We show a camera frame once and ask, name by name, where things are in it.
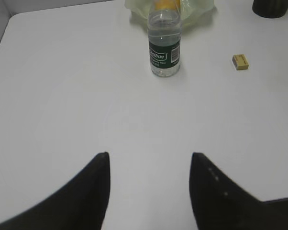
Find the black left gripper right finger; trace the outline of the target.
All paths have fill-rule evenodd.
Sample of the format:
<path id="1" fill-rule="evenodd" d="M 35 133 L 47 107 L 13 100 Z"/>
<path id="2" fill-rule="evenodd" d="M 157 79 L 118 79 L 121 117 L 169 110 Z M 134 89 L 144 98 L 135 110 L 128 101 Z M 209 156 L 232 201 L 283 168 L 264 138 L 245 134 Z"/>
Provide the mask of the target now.
<path id="1" fill-rule="evenodd" d="M 288 230 L 288 215 L 242 189 L 203 153 L 194 152 L 189 193 L 200 230 Z"/>

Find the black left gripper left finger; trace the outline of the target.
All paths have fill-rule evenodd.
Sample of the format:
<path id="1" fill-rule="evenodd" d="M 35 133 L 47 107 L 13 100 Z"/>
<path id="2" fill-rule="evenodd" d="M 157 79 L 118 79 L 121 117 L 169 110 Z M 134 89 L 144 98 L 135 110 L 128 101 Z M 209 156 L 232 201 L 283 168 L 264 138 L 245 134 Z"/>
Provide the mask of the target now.
<path id="1" fill-rule="evenodd" d="M 110 156 L 97 154 L 74 178 L 0 230 L 100 230 L 110 197 Z"/>

